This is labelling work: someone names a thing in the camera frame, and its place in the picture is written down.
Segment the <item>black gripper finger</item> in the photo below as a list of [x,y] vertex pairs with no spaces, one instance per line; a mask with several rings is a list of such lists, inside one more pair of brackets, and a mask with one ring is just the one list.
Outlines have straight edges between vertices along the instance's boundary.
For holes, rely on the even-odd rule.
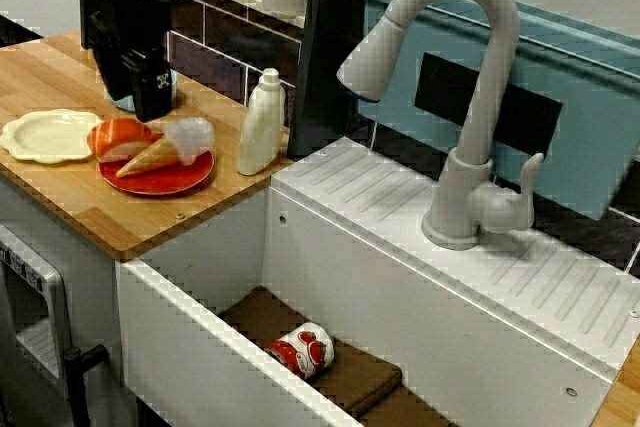
[[132,88],[136,117],[149,122],[168,114],[172,107],[172,77],[166,60],[145,60],[134,68]]
[[117,49],[106,45],[96,45],[93,48],[95,61],[99,68],[107,92],[114,101],[118,101],[132,94],[129,70],[123,64]]

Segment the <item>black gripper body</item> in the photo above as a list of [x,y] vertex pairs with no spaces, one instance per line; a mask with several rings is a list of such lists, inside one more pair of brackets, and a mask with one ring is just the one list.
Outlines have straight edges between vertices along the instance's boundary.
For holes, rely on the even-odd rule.
[[168,67],[163,39],[171,27],[169,0],[89,0],[89,43],[99,67],[148,61]]

